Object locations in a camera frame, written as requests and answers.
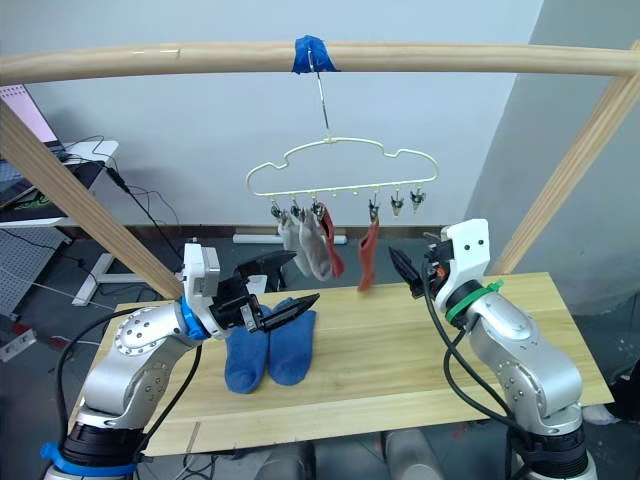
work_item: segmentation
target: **computer monitor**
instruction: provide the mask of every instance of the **computer monitor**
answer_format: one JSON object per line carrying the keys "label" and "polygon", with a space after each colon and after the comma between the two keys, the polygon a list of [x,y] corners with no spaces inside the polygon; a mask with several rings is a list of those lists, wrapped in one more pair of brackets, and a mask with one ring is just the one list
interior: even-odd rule
{"label": "computer monitor", "polygon": [[51,153],[63,159],[65,155],[64,145],[58,140],[53,130],[42,116],[42,112],[33,101],[24,85],[7,85],[0,87],[0,98],[18,115],[20,120],[29,127],[38,139],[44,143]]}

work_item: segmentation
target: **painter's tape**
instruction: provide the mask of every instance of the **painter's tape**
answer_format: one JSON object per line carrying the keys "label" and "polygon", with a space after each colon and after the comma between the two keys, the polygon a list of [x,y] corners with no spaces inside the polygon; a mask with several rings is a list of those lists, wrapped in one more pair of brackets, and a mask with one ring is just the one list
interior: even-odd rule
{"label": "painter's tape", "polygon": [[[309,64],[309,51],[311,51],[311,61],[313,70]],[[293,60],[291,71],[294,73],[310,72],[339,72],[329,57],[327,47],[324,42],[317,37],[305,35],[296,40],[296,58]]]}

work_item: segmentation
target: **sock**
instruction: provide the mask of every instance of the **sock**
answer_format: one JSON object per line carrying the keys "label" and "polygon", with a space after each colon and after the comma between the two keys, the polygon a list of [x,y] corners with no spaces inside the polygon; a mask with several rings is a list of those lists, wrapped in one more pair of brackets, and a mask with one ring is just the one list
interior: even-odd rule
{"label": "sock", "polygon": [[293,218],[283,213],[280,217],[280,222],[278,222],[278,233],[282,237],[284,249],[296,252],[297,255],[293,261],[296,262],[298,270],[300,270],[305,277],[311,275],[311,267],[309,266],[307,254],[304,252],[302,245],[300,245],[300,224],[295,223]]}
{"label": "sock", "polygon": [[320,219],[320,226],[324,230],[324,234],[327,238],[327,252],[329,253],[329,260],[331,261],[331,271],[335,278],[340,278],[344,273],[344,261],[342,257],[336,252],[336,247],[333,244],[335,238],[335,228],[333,227],[333,221],[331,215],[329,215],[329,209],[324,203],[320,203],[323,207],[324,214]]}
{"label": "sock", "polygon": [[[262,312],[268,315],[271,310],[262,306]],[[235,393],[251,393],[264,375],[269,335],[260,330],[249,333],[246,328],[233,328],[226,343],[224,379],[227,387]]]}
{"label": "sock", "polygon": [[[274,311],[291,302],[287,298]],[[291,386],[302,381],[311,367],[313,325],[316,312],[307,310],[294,321],[270,332],[269,375],[280,384]]]}
{"label": "sock", "polygon": [[376,218],[376,221],[369,225],[369,231],[367,234],[362,240],[360,240],[358,256],[360,257],[360,263],[362,264],[362,277],[360,278],[360,285],[358,285],[359,292],[368,290],[375,278],[374,261],[376,258],[376,244],[378,243],[379,227],[380,223]]}
{"label": "sock", "polygon": [[322,229],[316,223],[316,216],[309,209],[304,211],[304,221],[300,225],[300,244],[307,254],[311,272],[320,281],[331,277],[331,262],[325,245]]}

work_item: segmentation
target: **blue sock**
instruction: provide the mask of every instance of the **blue sock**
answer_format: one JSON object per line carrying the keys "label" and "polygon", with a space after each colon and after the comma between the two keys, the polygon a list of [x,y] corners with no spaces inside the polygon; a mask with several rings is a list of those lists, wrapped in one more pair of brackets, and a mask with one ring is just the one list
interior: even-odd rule
{"label": "blue sock", "polygon": [[[262,306],[265,315],[271,313]],[[249,333],[244,327],[231,329],[227,337],[227,362],[224,366],[224,379],[229,390],[235,393],[251,393],[256,389],[264,375],[264,367],[269,350],[269,335],[258,330]]]}
{"label": "blue sock", "polygon": [[[288,298],[278,307],[291,301]],[[272,330],[269,339],[269,375],[280,385],[295,385],[302,381],[311,367],[313,324],[316,312],[307,310],[293,322]]]}

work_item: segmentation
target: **hanger hook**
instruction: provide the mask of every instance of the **hanger hook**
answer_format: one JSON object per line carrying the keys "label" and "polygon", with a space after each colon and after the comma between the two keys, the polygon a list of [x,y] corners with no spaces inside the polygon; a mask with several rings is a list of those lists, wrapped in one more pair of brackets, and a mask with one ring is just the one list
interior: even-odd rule
{"label": "hanger hook", "polygon": [[329,118],[327,117],[327,106],[324,101],[324,91],[322,90],[322,80],[320,79],[320,72],[316,71],[313,67],[313,54],[311,49],[307,49],[307,56],[309,57],[309,67],[311,71],[316,74],[318,78],[318,90],[320,91],[320,103],[322,104],[322,115],[324,116],[324,126],[327,129],[327,140],[331,141],[331,129],[329,128]]}

